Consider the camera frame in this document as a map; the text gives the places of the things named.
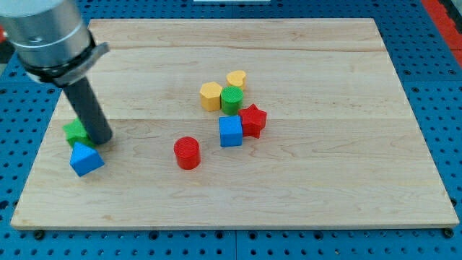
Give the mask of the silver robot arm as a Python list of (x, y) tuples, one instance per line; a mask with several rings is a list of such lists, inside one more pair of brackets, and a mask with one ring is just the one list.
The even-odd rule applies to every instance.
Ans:
[(72, 85), (109, 51), (95, 43), (72, 0), (1, 0), (1, 26), (36, 82)]

